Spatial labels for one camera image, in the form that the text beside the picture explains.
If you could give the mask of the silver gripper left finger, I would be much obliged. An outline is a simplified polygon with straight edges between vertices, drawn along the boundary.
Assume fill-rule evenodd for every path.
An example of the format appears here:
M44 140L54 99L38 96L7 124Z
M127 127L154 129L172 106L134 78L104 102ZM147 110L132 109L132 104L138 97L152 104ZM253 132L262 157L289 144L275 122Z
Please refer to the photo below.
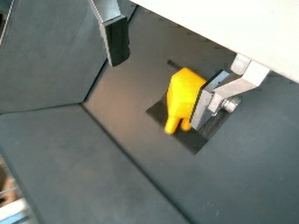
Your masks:
M127 17L120 12L118 0L88 0L88 2L99 23L108 64L116 67L130 57Z

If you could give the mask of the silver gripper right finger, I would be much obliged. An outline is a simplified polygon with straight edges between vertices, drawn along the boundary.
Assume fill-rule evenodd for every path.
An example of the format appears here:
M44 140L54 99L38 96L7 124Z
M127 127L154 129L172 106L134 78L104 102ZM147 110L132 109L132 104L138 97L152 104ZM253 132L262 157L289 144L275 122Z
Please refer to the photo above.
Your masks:
M219 71L201 88L191 126L198 130L222 109L231 113L241 103L238 95L259 87L269 73L266 66L238 54L230 73Z

